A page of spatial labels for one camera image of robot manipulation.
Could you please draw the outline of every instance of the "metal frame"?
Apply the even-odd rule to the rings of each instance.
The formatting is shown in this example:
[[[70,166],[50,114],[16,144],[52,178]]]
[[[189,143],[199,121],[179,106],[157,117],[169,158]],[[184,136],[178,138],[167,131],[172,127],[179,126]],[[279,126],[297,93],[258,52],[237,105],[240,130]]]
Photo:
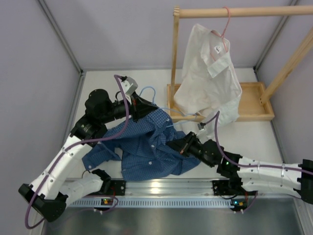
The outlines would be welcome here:
[[[51,24],[56,36],[60,39],[61,44],[63,45],[66,53],[68,54],[68,56],[70,57],[73,65],[75,66],[76,70],[82,74],[83,70],[81,68],[81,66],[79,65],[77,59],[75,58],[75,55],[73,53],[73,51],[71,50],[66,38],[64,37],[64,34],[62,33],[60,27],[58,26],[55,18],[53,17],[47,3],[45,2],[45,0],[36,0],[36,2],[39,4],[39,7],[42,9],[42,11],[44,12],[45,16],[47,17],[49,23]]]
[[[55,34],[60,39],[60,42],[62,43],[66,53],[69,55],[73,65],[75,66],[76,70],[79,72],[79,82],[77,85],[77,89],[75,92],[75,96],[73,98],[73,106],[70,111],[68,121],[67,121],[67,127],[65,130],[64,138],[67,137],[69,130],[72,127],[72,124],[74,122],[75,114],[77,111],[80,94],[82,92],[84,80],[86,77],[86,72],[83,71],[81,66],[79,65],[77,59],[74,56],[74,53],[72,52],[67,40],[65,39],[62,31],[60,30],[60,27],[56,23],[55,18],[53,17],[53,14],[51,13],[50,9],[48,8],[47,3],[45,0],[36,0],[36,2],[39,4],[39,7],[44,12],[45,16],[47,17],[48,21],[50,22]],[[290,5],[296,5],[298,0],[292,0]],[[260,56],[255,69],[258,70],[258,68],[261,66],[264,58],[268,54],[271,46],[275,43],[276,38],[279,36],[280,31],[284,27],[288,20],[288,17],[283,17],[281,21],[279,22],[276,30],[274,31],[271,39],[269,40],[265,52]],[[141,194],[141,197],[157,197],[159,198],[161,195],[162,197],[174,197],[174,195],[169,195],[169,190],[172,190],[174,188],[175,193],[182,193],[185,196],[189,195],[190,197],[194,197],[195,193],[198,198],[208,197],[212,198],[213,192],[209,190],[211,187],[210,181],[214,179],[157,179],[157,180],[151,180],[151,181],[145,181],[145,182],[128,182],[128,189],[126,190],[126,193],[129,193],[129,196],[132,197],[134,195]],[[287,197],[285,195],[260,195],[261,197],[269,197],[269,198],[282,198]],[[306,235],[313,234],[313,207],[300,201],[295,200],[296,209],[299,215],[299,220],[302,224],[303,230]],[[33,222],[38,221],[39,214],[35,213],[32,217]],[[41,234],[43,228],[42,226],[37,227],[34,230],[29,231],[29,235],[39,235]]]

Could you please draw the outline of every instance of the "gray wall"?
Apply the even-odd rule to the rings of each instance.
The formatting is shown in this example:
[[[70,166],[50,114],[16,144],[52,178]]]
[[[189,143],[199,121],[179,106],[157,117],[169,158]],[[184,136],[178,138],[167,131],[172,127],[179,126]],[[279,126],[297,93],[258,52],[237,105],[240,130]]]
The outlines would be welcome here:
[[[2,235],[23,235],[18,194],[61,147],[78,73],[35,0],[0,1]]]
[[[290,0],[46,0],[84,69],[170,68],[173,9],[288,5]],[[256,64],[279,17],[232,18],[225,37],[236,67]],[[222,32],[227,19],[182,19],[178,67],[195,23]]]
[[[302,0],[301,4],[312,4]],[[269,85],[312,27],[313,16],[293,16],[284,28],[259,71],[260,80]],[[290,74],[271,98],[273,120],[283,153],[289,163],[313,160],[313,50]]]

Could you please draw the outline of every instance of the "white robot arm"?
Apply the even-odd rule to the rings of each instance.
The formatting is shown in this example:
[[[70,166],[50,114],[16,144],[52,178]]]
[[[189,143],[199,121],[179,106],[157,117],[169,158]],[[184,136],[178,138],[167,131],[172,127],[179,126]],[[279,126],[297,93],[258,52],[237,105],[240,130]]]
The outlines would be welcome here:
[[[124,101],[111,102],[108,93],[102,89],[91,92],[85,103],[85,115],[77,121],[60,152],[37,179],[19,188],[19,193],[29,203],[26,214],[33,207],[48,222],[52,222],[77,199],[94,192],[107,193],[111,178],[103,170],[94,170],[87,177],[70,184],[65,184],[65,180],[97,142],[114,138],[102,139],[107,132],[105,123],[128,115],[133,121],[138,121],[158,108],[135,93],[137,84],[132,78],[117,78],[122,80],[118,84]]]
[[[313,204],[313,161],[302,164],[270,164],[224,152],[217,136],[219,112],[207,123],[200,123],[198,136],[190,132],[183,139],[167,145],[188,157],[195,156],[228,180],[213,181],[215,195],[245,195],[247,192],[285,193]],[[215,139],[200,139],[206,135],[205,125],[215,119]]]

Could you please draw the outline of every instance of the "wooden post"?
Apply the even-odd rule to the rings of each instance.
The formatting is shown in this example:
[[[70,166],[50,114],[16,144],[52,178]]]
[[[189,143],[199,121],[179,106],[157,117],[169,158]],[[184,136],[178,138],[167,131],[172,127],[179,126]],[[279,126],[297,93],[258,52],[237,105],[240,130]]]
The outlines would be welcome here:
[[[285,66],[279,71],[277,76],[271,82],[269,87],[266,88],[264,93],[260,97],[260,104],[265,105],[271,98],[275,91],[282,85],[288,75],[297,67],[301,60],[313,47],[313,27],[310,29],[307,36],[303,39],[297,50],[289,58]]]
[[[313,5],[230,8],[229,11],[231,17],[311,15]],[[224,8],[181,9],[179,17],[181,19],[228,17],[228,11]]]
[[[178,29],[179,29],[179,6],[174,7],[174,28],[173,28],[173,48],[172,48],[172,76],[171,76],[171,96],[170,107],[174,106],[175,93],[175,74],[176,74],[176,58],[178,46]]]

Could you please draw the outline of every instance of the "purple cable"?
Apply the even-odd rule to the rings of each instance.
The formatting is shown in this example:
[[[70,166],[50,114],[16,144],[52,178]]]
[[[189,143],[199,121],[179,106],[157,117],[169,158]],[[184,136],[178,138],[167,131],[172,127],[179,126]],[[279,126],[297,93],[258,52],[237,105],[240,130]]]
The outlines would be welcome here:
[[[250,205],[244,210],[244,212],[246,212],[247,210],[249,210],[249,209],[253,206],[254,202],[256,201],[257,195],[258,195],[258,192],[255,193],[254,198],[252,199],[252,202],[251,202]]]
[[[115,200],[116,200],[116,203],[115,203],[112,207],[110,207],[108,210],[106,210],[106,211],[100,211],[100,210],[97,210],[97,209],[94,209],[94,208],[84,208],[84,209],[81,209],[81,210],[79,210],[79,211],[77,211],[77,212],[71,214],[69,217],[67,217],[67,218],[66,218],[59,226],[57,226],[57,227],[53,227],[52,225],[49,224],[50,229],[53,230],[53,231],[58,230],[58,229],[61,228],[69,219],[73,218],[74,216],[78,215],[78,214],[81,213],[81,212],[96,210],[96,211],[100,211],[100,212],[102,212],[102,213],[108,213],[108,212],[112,211],[112,210],[118,205],[119,200],[118,200],[117,197],[115,197],[115,196],[109,196],[109,195],[104,195],[103,197],[109,197],[109,198],[111,198],[111,199],[115,199]]]
[[[116,137],[119,137],[125,130],[126,130],[126,127],[128,125],[128,120],[129,120],[129,107],[128,107],[128,103],[127,103],[127,99],[125,97],[125,94],[124,94],[124,91],[123,91],[123,88],[122,88],[122,85],[120,83],[120,81],[118,79],[121,79],[122,77],[119,76],[119,75],[114,75],[114,78],[118,84],[118,87],[121,91],[121,94],[122,94],[122,97],[123,97],[123,101],[124,101],[124,105],[125,105],[125,110],[126,110],[126,120],[125,120],[125,125],[123,126],[122,130],[120,130],[118,133],[116,133],[115,135],[113,136],[109,136],[109,137],[105,137],[105,138],[99,138],[99,139],[92,139],[92,140],[84,140],[84,141],[79,141],[79,142],[76,142],[72,145],[70,145],[69,147],[67,147],[64,152],[62,152],[58,157],[57,159],[54,161],[54,163],[52,164],[50,170],[48,171],[48,174],[44,177],[43,181],[39,184],[37,190],[35,191],[34,195],[32,196],[32,198],[30,199],[30,202],[28,204],[28,207],[27,207],[27,210],[26,210],[26,214],[25,214],[25,227],[27,229],[34,229],[36,228],[38,225],[40,225],[43,221],[44,221],[44,218],[42,220],[40,220],[37,224],[33,225],[33,226],[30,226],[28,224],[28,218],[29,218],[29,213],[30,213],[30,209],[31,209],[31,206],[33,205],[34,201],[35,201],[35,197],[36,195],[38,195],[40,189],[43,187],[44,183],[47,181],[47,178],[48,178],[48,175],[51,174],[51,172],[54,170],[54,167],[56,166],[56,164],[60,161],[60,159],[63,157],[63,155],[65,154],[65,152],[69,151],[71,148],[79,145],[79,144],[84,144],[84,143],[91,143],[91,142],[100,142],[100,141],[109,141],[109,140],[112,140],[112,139],[115,139]]]
[[[236,166],[239,166],[239,167],[246,167],[246,168],[253,168],[253,167],[266,167],[266,168],[274,168],[274,169],[283,169],[282,166],[279,166],[279,165],[267,165],[267,164],[261,164],[261,165],[243,165],[243,164],[239,164],[239,163],[236,163],[234,162],[233,160],[231,160],[228,156],[226,156],[226,154],[224,154],[221,146],[220,146],[220,143],[219,143],[219,139],[218,139],[218,136],[217,136],[217,125],[218,125],[218,120],[219,120],[219,116],[220,116],[220,111],[218,111],[215,116],[211,119],[213,120],[214,118],[215,119],[215,126],[214,126],[214,134],[215,134],[215,139],[216,139],[216,144],[217,144],[217,147],[220,151],[220,153],[222,154],[222,156],[227,160],[229,161],[230,163],[236,165]],[[297,169],[297,168],[293,168],[293,167],[285,167],[284,168],[285,170],[293,170],[293,171],[299,171],[299,172],[302,172],[302,173],[306,173],[306,174],[309,174],[309,175],[313,175],[313,172],[310,172],[308,170],[302,170],[302,169]]]

